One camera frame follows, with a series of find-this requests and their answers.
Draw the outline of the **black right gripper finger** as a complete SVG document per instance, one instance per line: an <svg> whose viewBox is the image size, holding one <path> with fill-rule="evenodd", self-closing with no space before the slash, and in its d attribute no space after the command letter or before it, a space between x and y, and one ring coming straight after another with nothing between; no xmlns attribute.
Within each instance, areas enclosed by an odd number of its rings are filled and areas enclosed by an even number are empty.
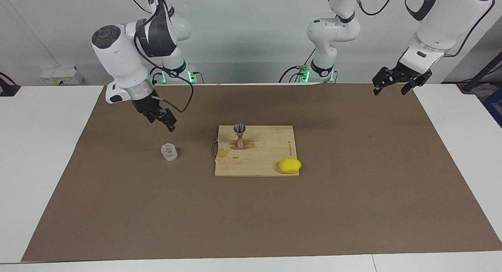
<svg viewBox="0 0 502 272"><path fill-rule="evenodd" d="M176 117L170 109L158 108L156 114L156 119L166 126L174 126L177 122Z"/></svg>
<svg viewBox="0 0 502 272"><path fill-rule="evenodd" d="M157 114L150 113L150 123L154 123L156 120L157 120ZM166 126L166 127L170 132L173 132L175 129L175 126Z"/></svg>

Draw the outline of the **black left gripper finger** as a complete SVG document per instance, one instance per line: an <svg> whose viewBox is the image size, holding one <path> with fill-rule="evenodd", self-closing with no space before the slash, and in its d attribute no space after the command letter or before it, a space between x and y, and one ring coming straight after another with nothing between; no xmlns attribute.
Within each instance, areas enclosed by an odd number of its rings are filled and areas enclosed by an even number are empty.
<svg viewBox="0 0 502 272"><path fill-rule="evenodd" d="M385 87L396 83L394 80L396 71L387 67L380 68L377 74L373 77L372 83L374 86L373 93L377 96Z"/></svg>
<svg viewBox="0 0 502 272"><path fill-rule="evenodd" d="M427 81L427 77L416 77L415 79L410 79L404 86L401 88L400 93L402 95L406 95L410 90L415 87L420 87L425 84Z"/></svg>

